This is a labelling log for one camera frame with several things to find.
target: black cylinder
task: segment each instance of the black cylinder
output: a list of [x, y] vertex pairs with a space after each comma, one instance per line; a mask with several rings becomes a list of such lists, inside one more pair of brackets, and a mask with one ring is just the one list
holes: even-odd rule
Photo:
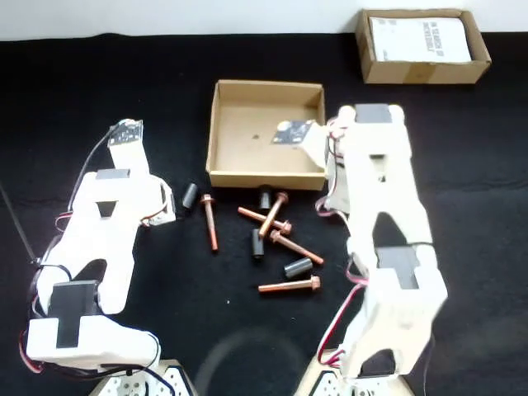
[[284, 266], [284, 273], [286, 278], [291, 279], [295, 278], [297, 275], [305, 273], [306, 271], [310, 271], [313, 267], [314, 264], [312, 264], [312, 261], [305, 257]]
[[253, 258], [260, 260], [264, 256], [264, 241], [258, 236], [258, 229], [251, 231], [251, 246]]
[[195, 183], [189, 184], [183, 194], [183, 199], [181, 200], [181, 205], [187, 209], [191, 210], [196, 202], [196, 197], [198, 196], [198, 186]]
[[259, 191], [258, 209], [269, 210], [271, 209], [271, 187], [261, 186]]

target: robotic arm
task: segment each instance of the robotic arm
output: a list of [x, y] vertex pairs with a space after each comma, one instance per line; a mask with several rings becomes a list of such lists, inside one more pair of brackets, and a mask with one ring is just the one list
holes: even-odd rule
[[[361, 367], [379, 351], [394, 354], [395, 370], [386, 379], [412, 370], [431, 337], [432, 322], [447, 290], [427, 213], [417, 196], [401, 107], [344, 106], [327, 128], [333, 153], [327, 165], [330, 187], [318, 208], [346, 221], [351, 234], [346, 242], [349, 268], [354, 263], [361, 275], [346, 270], [347, 277], [358, 284], [323, 336], [318, 359], [329, 369], [326, 380], [330, 376], [337, 381], [336, 394], [351, 394], [368, 381], [359, 378]], [[381, 213], [393, 218], [407, 240], [405, 245], [375, 247], [373, 231]], [[359, 313], [337, 351], [322, 359], [328, 336], [361, 287], [365, 294]]]
[[[156, 370], [160, 357], [152, 333], [121, 326], [107, 314], [125, 307], [138, 227], [176, 219], [172, 190], [149, 172], [142, 121], [114, 125], [107, 146], [115, 168], [83, 175], [73, 210], [64, 214], [68, 226], [40, 260], [32, 286], [26, 355], [73, 373], [104, 374], [124, 365]], [[142, 375], [134, 374], [137, 394], [146, 392], [145, 384], [158, 384]]]

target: cardboard tray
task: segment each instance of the cardboard tray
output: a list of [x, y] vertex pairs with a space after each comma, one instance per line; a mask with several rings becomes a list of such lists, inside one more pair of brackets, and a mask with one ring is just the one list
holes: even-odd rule
[[211, 185], [321, 190], [324, 170], [300, 148], [271, 141], [284, 120], [325, 122], [323, 86], [219, 80], [205, 168]]
[[[464, 24], [471, 62], [463, 64], [431, 62], [384, 62], [375, 57], [370, 17], [382, 18], [459, 18]], [[488, 49], [469, 11], [362, 10], [356, 26], [363, 80], [370, 84], [475, 84], [491, 65]]]

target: copper bolt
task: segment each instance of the copper bolt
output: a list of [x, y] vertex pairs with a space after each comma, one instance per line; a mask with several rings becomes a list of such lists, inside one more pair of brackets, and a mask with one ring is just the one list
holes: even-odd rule
[[308, 280], [297, 280], [296, 282], [285, 282], [276, 283], [274, 285], [260, 285], [258, 291], [266, 293], [269, 291], [282, 291], [282, 290], [293, 290], [293, 289], [312, 289], [317, 290], [321, 287], [321, 278], [318, 276], [312, 276]]
[[258, 235], [261, 238], [266, 237], [267, 230], [270, 229], [271, 223], [275, 219], [275, 216], [277, 216], [277, 213], [279, 212], [281, 205], [287, 204], [287, 203], [288, 203], [288, 194], [286, 194], [285, 192], [277, 192], [277, 200], [275, 201], [275, 204], [273, 204], [270, 211], [268, 212], [267, 217], [264, 220], [264, 223], [262, 223], [261, 228], [258, 230]]
[[318, 263], [320, 266], [324, 263], [324, 260], [322, 257], [319, 257], [317, 254], [306, 250], [304, 247], [299, 246], [297, 243], [291, 242], [288, 238], [283, 237], [281, 233], [277, 231], [276, 229], [271, 231], [270, 239], [271, 241], [273, 241], [273, 243], [278, 242], [281, 245], [286, 246], [287, 248], [293, 250], [294, 252], [297, 252], [298, 254], [308, 257], [310, 260]]
[[[251, 219], [258, 220], [261, 223], [263, 223], [264, 220], [266, 220], [266, 216], [264, 214], [253, 212], [252, 210], [243, 208], [242, 206], [238, 207], [238, 212], [241, 215], [250, 217]], [[273, 223], [271, 223], [271, 225], [273, 225], [273, 227], [275, 227], [276, 229], [279, 229], [280, 233], [283, 233], [284, 235], [288, 235], [291, 233], [291, 223], [288, 220], [285, 220], [285, 221], [273, 220]]]
[[204, 194], [201, 197], [200, 203], [205, 207], [205, 218], [207, 219], [207, 228], [211, 236], [211, 249], [216, 252], [218, 250], [218, 242], [216, 241], [215, 218], [213, 217], [213, 204], [215, 200], [209, 195]]

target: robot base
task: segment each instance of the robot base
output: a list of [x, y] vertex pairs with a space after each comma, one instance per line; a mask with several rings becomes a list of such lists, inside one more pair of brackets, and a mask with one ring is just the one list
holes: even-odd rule
[[[325, 351], [330, 356], [334, 351]], [[405, 381], [400, 377], [379, 377], [354, 379], [344, 384], [339, 369], [333, 369], [317, 362], [315, 356], [300, 381], [295, 396], [413, 396]]]
[[[176, 396], [197, 396], [189, 377], [176, 360], [160, 361], [155, 370], [173, 388]], [[101, 381], [89, 396], [170, 396], [167, 387], [149, 374], [139, 372], [131, 376], [108, 377]]]

